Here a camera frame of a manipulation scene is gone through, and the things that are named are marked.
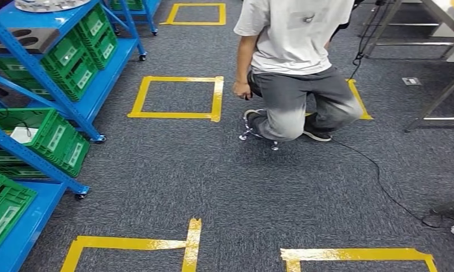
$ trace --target white t-shirt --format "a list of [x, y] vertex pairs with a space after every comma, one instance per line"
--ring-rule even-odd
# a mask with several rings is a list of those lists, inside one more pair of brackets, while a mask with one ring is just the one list
[[244, 0], [234, 32], [259, 35], [254, 73], [315, 74], [332, 66], [324, 46], [349, 21], [353, 5], [354, 0]]

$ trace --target white label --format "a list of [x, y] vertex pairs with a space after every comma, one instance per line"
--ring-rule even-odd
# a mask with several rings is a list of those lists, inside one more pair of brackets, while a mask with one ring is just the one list
[[16, 156], [0, 156], [0, 162], [5, 162], [5, 161], [12, 161], [12, 162], [18, 162], [20, 161], [17, 159]]
[[55, 148], [59, 144], [59, 142], [60, 142], [60, 140], [62, 138], [62, 135], [65, 132], [65, 130], [66, 129], [65, 129], [64, 126], [58, 126], [57, 127], [57, 130], [55, 130], [55, 134], [52, 137], [52, 139], [50, 140], [49, 145], [47, 146], [47, 149], [49, 149], [52, 152], [55, 150]]
[[84, 88], [85, 84], [87, 84], [87, 82], [89, 81], [89, 78], [91, 78], [92, 76], [92, 72], [90, 71], [85, 71], [84, 75], [82, 76], [82, 78], [80, 79], [79, 83], [77, 83], [77, 86], [79, 88]]
[[97, 32], [102, 28], [104, 23], [101, 20], [97, 20], [97, 23], [91, 28], [91, 34], [92, 36], [95, 36]]
[[9, 207], [7, 210], [4, 212], [2, 218], [0, 219], [0, 234], [2, 234], [3, 230], [5, 227], [7, 227], [8, 223], [14, 218], [14, 216], [17, 214], [19, 211], [19, 207]]
[[77, 143], [75, 145], [75, 150], [72, 153], [72, 156], [70, 157], [70, 160], [68, 160], [68, 164], [70, 166], [74, 167], [75, 164], [77, 163], [77, 160], [79, 159], [79, 156], [80, 156], [80, 152], [82, 151], [82, 147], [84, 147], [83, 143]]
[[61, 64], [63, 66], [66, 66], [68, 64], [68, 62], [72, 59], [72, 57], [75, 55], [75, 53], [77, 53], [77, 48], [71, 46], [67, 53], [65, 53], [65, 55], [63, 55], [62, 59], [61, 59]]
[[113, 44], [109, 44], [107, 46], [107, 48], [104, 50], [104, 52], [102, 53], [102, 55], [104, 56], [104, 59], [108, 59], [110, 54], [112, 53], [112, 50], [114, 50], [114, 45]]

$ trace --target gray pants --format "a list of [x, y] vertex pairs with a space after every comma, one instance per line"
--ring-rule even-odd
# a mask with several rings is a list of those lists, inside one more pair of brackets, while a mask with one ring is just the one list
[[[362, 115], [362, 108], [344, 77], [331, 67], [312, 75], [250, 74], [252, 92], [261, 95], [267, 115], [250, 120], [257, 134], [274, 141], [291, 141], [310, 132], [330, 133]], [[316, 113], [305, 116], [307, 95], [313, 93]]]

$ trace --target person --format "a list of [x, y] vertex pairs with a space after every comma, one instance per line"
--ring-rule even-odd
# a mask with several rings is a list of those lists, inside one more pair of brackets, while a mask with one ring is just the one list
[[[352, 11], [356, 10], [356, 8], [359, 7], [359, 5], [365, 0], [354, 0], [354, 6], [352, 7]], [[331, 39], [330, 41], [328, 41], [325, 45], [325, 48], [328, 48], [329, 46], [329, 43], [332, 41], [333, 37], [335, 36], [335, 34], [337, 34], [339, 31], [343, 30], [343, 29], [347, 29], [350, 25], [350, 18], [349, 18], [349, 21], [345, 24], [340, 24], [337, 29], [334, 31], [333, 35], [331, 36]]]
[[[267, 114], [244, 118], [263, 138], [285, 142], [303, 133], [328, 142], [331, 133], [359, 119], [362, 108], [329, 62], [325, 46], [349, 21], [354, 0], [244, 0], [234, 32], [241, 39], [233, 92], [263, 97]], [[316, 112], [305, 116], [313, 93]]]

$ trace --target metal wheel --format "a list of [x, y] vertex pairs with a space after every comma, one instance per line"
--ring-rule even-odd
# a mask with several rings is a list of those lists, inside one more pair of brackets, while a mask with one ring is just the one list
[[100, 135], [101, 138], [99, 140], [96, 140], [96, 141], [93, 141], [94, 143], [98, 144], [98, 145], [101, 145], [103, 143], [105, 143], [105, 141], [107, 141], [107, 136], [105, 135]]
[[78, 201], [83, 200], [85, 197], [87, 197], [87, 194], [75, 194], [75, 199]]

